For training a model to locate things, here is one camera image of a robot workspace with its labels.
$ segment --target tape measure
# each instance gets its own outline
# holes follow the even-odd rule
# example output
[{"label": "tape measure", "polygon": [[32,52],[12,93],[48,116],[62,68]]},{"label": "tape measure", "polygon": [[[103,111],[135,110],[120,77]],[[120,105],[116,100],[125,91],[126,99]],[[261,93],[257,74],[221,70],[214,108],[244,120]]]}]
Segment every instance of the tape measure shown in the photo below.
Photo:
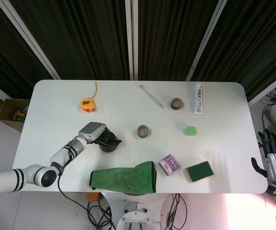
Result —
[{"label": "tape measure", "polygon": [[87,97],[82,99],[80,102],[80,106],[82,110],[85,110],[86,112],[94,112],[95,111],[95,103],[94,98],[98,92],[98,84],[95,82],[95,92],[92,97]]}]

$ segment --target table surface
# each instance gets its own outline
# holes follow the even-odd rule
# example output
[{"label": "table surface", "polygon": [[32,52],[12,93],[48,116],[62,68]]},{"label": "table surface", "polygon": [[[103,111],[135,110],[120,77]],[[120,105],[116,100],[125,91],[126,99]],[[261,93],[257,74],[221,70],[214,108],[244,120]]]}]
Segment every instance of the table surface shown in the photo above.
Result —
[{"label": "table surface", "polygon": [[[267,181],[251,165],[255,157],[262,165],[249,107],[243,87],[234,82],[201,82],[204,115],[193,115],[196,82],[97,81],[97,111],[87,113],[79,103],[94,93],[91,80],[42,80],[34,88],[27,118],[15,156],[14,168],[31,164],[50,165],[50,157],[90,121],[102,122],[122,140],[111,153],[89,145],[65,169],[63,191],[90,192],[93,170],[134,167],[154,161],[157,193],[263,193]],[[143,84],[164,106],[159,108],[140,88]],[[184,102],[180,110],[171,99]],[[137,127],[147,125],[151,134],[137,136]],[[197,135],[185,135],[195,126]],[[165,175],[158,162],[171,154],[180,168]],[[184,168],[208,161],[214,175],[191,183]],[[25,191],[58,191],[27,184]]]}]

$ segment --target sponge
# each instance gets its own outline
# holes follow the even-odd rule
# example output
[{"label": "sponge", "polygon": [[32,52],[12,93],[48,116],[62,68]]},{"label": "sponge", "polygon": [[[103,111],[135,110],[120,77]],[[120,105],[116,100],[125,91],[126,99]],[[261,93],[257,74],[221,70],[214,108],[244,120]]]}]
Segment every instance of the sponge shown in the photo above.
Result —
[{"label": "sponge", "polygon": [[214,174],[207,161],[185,168],[185,171],[191,182],[201,180]]},{"label": "sponge", "polygon": [[188,126],[186,129],[186,135],[187,136],[194,136],[196,135],[196,127],[194,126]]}]

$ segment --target gray floor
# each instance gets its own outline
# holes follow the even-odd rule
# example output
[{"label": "gray floor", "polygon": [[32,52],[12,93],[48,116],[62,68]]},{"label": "gray floor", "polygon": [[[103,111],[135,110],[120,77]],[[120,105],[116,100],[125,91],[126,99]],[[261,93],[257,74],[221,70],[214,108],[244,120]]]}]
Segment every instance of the gray floor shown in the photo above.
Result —
[{"label": "gray floor", "polygon": [[[259,102],[250,108],[255,131],[262,130]],[[0,122],[0,170],[12,168],[20,132]],[[85,203],[85,194],[68,193]],[[188,219],[184,230],[273,230],[276,206],[267,194],[184,194]],[[163,228],[172,196],[165,200],[161,214]],[[184,221],[184,205],[179,207],[176,227]],[[79,206],[55,192],[17,192],[0,195],[0,230],[85,230],[94,229]]]}]

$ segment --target green cloth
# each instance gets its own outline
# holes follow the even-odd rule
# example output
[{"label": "green cloth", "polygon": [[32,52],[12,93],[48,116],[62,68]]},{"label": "green cloth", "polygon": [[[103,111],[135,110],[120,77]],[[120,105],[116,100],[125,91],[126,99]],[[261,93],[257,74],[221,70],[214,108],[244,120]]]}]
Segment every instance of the green cloth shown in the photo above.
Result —
[{"label": "green cloth", "polygon": [[135,168],[94,170],[89,186],[121,193],[155,193],[156,169],[152,161],[146,161]]}]

